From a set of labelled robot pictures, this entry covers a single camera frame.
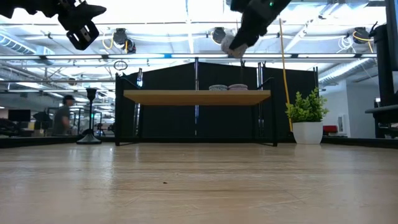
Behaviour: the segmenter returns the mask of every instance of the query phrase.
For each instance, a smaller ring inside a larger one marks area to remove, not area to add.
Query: yellow pole
[[[283,65],[283,72],[284,72],[284,83],[285,83],[285,92],[286,92],[286,102],[290,103],[289,100],[289,91],[287,89],[287,82],[286,82],[286,69],[285,69],[285,50],[284,50],[284,33],[282,32],[282,19],[279,17],[279,32],[280,32],[280,47],[282,49],[282,65]],[[292,120],[289,118],[289,127],[290,131],[293,131]]]

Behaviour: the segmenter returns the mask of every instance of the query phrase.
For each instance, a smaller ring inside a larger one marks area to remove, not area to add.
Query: yellow cable
[[[108,47],[108,46],[105,44],[105,39],[102,39],[102,44],[104,45],[104,48],[105,48],[105,49],[111,50],[111,48],[113,47],[113,36],[114,36],[114,32],[112,33],[112,39],[111,39],[111,46],[110,46],[110,47]]]
[[[286,69],[285,69],[285,50],[284,50],[284,34],[282,32],[282,19],[279,17],[279,32],[280,32],[280,47],[282,48],[282,65],[284,72],[284,83],[285,83],[285,92],[286,92],[286,102],[290,104],[289,100],[289,91],[287,89],[287,81],[286,81]],[[289,118],[289,127],[290,131],[293,131],[292,120]]]
[[[369,44],[369,48],[371,49],[371,52],[373,53],[373,49],[372,49],[371,42],[370,42],[370,41],[368,41],[368,44]]]
[[[362,40],[362,41],[372,41],[372,39],[364,39],[364,38],[357,37],[357,36],[355,36],[355,34],[356,34],[356,31],[353,32],[353,37],[355,39]]]

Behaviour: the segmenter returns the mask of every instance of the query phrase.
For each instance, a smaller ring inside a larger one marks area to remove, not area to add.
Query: red object
[[[323,131],[326,133],[337,133],[337,126],[335,125],[326,125],[323,127]]]

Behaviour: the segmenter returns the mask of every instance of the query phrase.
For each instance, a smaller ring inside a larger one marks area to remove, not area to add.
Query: white flower pot
[[[320,144],[323,136],[322,122],[293,123],[293,134],[297,144]]]

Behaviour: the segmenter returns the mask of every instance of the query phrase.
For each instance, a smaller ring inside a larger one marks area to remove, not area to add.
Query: green plant
[[[297,122],[320,122],[322,118],[329,112],[328,109],[324,108],[323,105],[326,103],[326,99],[319,96],[318,88],[311,91],[311,94],[302,98],[300,92],[296,93],[296,104],[291,105],[286,103],[287,116],[292,120],[293,123]]]

